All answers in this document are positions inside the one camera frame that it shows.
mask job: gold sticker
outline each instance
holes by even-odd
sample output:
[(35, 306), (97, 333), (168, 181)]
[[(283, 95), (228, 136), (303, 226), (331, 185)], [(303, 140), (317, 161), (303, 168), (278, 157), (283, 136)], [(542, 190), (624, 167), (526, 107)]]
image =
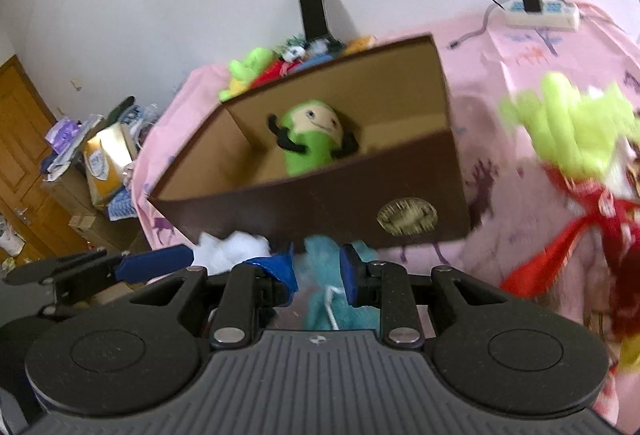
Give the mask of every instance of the gold sticker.
[(433, 231), (437, 221), (436, 209), (426, 200), (414, 196), (398, 198), (378, 212), (378, 223), (395, 237)]

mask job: teal towel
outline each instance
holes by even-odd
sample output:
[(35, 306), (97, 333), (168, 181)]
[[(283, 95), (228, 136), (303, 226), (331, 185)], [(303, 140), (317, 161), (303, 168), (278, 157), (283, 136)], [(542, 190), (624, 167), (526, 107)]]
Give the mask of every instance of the teal towel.
[[(377, 253), (364, 242), (356, 241), (353, 246), (362, 261), (378, 259)], [(377, 330), (380, 325), (378, 309), (353, 308), (347, 303), (337, 243), (328, 237), (308, 237), (305, 238), (305, 249), (306, 253), (296, 266), (296, 277), (303, 285), (315, 284), (320, 288), (309, 298), (305, 330), (334, 330), (332, 323), (340, 330)]]

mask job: circular pad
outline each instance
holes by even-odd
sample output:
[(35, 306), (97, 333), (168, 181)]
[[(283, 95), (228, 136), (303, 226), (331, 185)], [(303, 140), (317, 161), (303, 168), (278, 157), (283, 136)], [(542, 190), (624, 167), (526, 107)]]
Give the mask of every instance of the circular pad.
[(513, 329), (494, 336), (489, 341), (489, 353), (511, 370), (541, 371), (562, 359), (562, 345), (544, 332)]
[(609, 366), (583, 326), (520, 300), (469, 307), (437, 338), (433, 362), (459, 395), (526, 417), (590, 406)]
[(196, 339), (162, 307), (104, 307), (59, 323), (29, 349), (38, 398), (86, 417), (130, 414), (174, 397), (196, 373)]

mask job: black plush arm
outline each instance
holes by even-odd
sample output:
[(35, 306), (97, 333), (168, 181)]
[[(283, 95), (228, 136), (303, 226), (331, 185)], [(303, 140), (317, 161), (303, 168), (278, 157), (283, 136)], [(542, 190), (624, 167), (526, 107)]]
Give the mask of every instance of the black plush arm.
[(307, 148), (304, 144), (296, 144), (289, 138), (289, 128), (279, 128), (278, 127), (278, 118), (273, 115), (273, 113), (267, 117), (267, 124), (269, 126), (269, 130), (273, 133), (277, 138), (277, 144), (283, 150), (292, 151), (295, 153), (306, 153)]
[(334, 159), (342, 159), (356, 153), (356, 151), (358, 151), (358, 141), (353, 132), (348, 131), (342, 136), (342, 148), (332, 150), (331, 157)]

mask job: wooden door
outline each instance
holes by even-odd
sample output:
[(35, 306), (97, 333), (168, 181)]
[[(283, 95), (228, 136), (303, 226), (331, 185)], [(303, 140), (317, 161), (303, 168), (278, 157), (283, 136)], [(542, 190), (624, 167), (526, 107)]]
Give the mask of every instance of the wooden door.
[(40, 189), (40, 162), (51, 153), (44, 136), (51, 124), (50, 111), (17, 58), (0, 66), (0, 212), (28, 241), (26, 252), (34, 256), (87, 249), (68, 226), (68, 212)]

